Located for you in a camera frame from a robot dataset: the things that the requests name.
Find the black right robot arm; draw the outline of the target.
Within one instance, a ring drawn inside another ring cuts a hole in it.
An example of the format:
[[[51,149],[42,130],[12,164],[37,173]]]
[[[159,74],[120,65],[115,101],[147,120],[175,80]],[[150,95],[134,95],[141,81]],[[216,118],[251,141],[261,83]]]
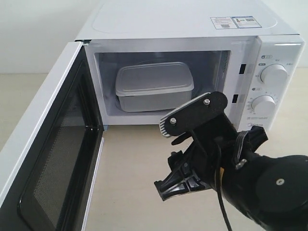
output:
[[[171,173],[156,181],[163,200],[212,189],[245,217],[267,231],[308,228],[308,158],[272,158],[256,153],[267,140],[261,127],[239,133],[225,115],[176,139],[192,137],[186,151],[168,158]]]

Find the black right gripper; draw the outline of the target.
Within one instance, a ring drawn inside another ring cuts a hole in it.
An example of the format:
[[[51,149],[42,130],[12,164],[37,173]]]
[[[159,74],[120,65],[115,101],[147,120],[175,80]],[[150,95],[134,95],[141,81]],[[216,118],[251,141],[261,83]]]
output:
[[[269,159],[256,153],[268,140],[263,127],[253,125],[249,130],[235,131],[224,115],[187,131],[171,142],[193,142],[183,152],[172,151],[167,159],[172,171],[164,180],[154,182],[163,201],[182,194],[213,189],[218,193],[230,191],[259,192],[269,186]]]

